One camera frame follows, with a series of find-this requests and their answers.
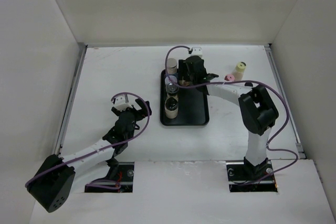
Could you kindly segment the tall jar white beads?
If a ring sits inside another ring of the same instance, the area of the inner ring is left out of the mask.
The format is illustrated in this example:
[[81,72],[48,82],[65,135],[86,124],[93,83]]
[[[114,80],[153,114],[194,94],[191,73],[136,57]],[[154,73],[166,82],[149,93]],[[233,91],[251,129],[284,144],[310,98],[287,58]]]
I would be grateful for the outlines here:
[[169,58],[166,63],[166,74],[168,75],[177,75],[177,60],[174,58]]

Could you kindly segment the black top grinder bottle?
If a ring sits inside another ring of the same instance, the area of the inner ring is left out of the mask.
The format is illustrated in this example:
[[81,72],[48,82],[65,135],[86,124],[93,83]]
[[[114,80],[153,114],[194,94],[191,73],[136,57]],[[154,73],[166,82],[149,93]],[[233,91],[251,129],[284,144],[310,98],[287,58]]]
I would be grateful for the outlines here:
[[168,98],[173,97],[175,99],[178,99],[179,87],[174,85],[172,82],[169,82],[165,86],[165,90]]

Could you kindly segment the black lid white powder jar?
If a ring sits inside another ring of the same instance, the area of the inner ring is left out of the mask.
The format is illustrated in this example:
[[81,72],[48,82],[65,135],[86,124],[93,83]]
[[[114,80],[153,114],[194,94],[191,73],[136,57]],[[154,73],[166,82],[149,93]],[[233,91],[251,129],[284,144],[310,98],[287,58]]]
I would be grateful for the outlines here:
[[165,101],[164,112],[168,119],[174,119],[178,115],[178,100],[174,97],[169,97]]

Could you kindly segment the pink lid glass jar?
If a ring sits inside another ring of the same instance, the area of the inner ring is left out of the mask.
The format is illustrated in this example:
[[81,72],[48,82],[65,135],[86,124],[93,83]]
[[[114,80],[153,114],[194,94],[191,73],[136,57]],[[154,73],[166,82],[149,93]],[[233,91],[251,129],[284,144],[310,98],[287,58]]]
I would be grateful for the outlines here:
[[227,74],[225,77],[224,77],[224,80],[226,82],[233,82],[235,81],[235,76],[233,74]]

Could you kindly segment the black knob lid spice jar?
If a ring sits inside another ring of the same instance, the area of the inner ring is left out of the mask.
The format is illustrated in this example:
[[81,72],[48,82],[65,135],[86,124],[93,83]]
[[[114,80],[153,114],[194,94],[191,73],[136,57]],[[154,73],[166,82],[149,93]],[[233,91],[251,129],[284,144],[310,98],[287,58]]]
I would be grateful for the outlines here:
[[179,77],[178,84],[183,87],[191,87],[193,85],[193,82],[190,80],[189,77]]

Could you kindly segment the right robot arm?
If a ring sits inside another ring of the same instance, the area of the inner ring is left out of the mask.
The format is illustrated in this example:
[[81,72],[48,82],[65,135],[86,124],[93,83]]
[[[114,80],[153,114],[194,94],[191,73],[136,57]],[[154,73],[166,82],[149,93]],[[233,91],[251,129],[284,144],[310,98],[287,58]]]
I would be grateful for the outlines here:
[[190,56],[178,63],[179,80],[190,82],[196,90],[239,106],[243,124],[248,130],[248,147],[244,157],[244,175],[257,179],[266,169],[268,162],[266,145],[271,128],[275,125],[279,112],[266,88],[257,85],[253,88],[236,84],[211,82],[218,77],[207,73],[204,60]]

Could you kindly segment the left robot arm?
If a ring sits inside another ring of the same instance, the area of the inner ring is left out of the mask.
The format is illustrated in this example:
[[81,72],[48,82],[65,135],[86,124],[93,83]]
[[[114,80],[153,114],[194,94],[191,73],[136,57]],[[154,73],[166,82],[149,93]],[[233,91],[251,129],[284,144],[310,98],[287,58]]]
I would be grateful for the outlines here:
[[54,212],[67,200],[75,177],[101,162],[107,162],[100,168],[100,175],[106,181],[113,181],[118,168],[112,165],[128,143],[144,132],[138,122],[149,120],[152,115],[149,101],[139,97],[134,104],[129,102],[128,94],[123,93],[112,99],[111,111],[117,116],[114,126],[93,145],[70,155],[48,156],[35,176],[25,188],[30,195],[47,211]]

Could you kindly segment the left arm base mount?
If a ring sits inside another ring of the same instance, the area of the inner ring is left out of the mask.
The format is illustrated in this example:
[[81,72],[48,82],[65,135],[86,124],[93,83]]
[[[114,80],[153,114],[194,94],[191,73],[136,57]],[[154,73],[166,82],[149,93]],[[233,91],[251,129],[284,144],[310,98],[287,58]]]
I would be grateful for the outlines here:
[[109,170],[105,177],[85,185],[85,193],[132,193],[134,162],[119,162],[115,158],[106,161]]

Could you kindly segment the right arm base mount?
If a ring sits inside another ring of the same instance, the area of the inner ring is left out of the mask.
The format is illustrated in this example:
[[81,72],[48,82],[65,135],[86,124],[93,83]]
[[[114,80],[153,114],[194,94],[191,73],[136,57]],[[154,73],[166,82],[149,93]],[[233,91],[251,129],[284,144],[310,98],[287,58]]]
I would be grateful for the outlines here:
[[227,162],[227,177],[231,193],[277,193],[273,167],[268,159],[257,166],[246,160]]

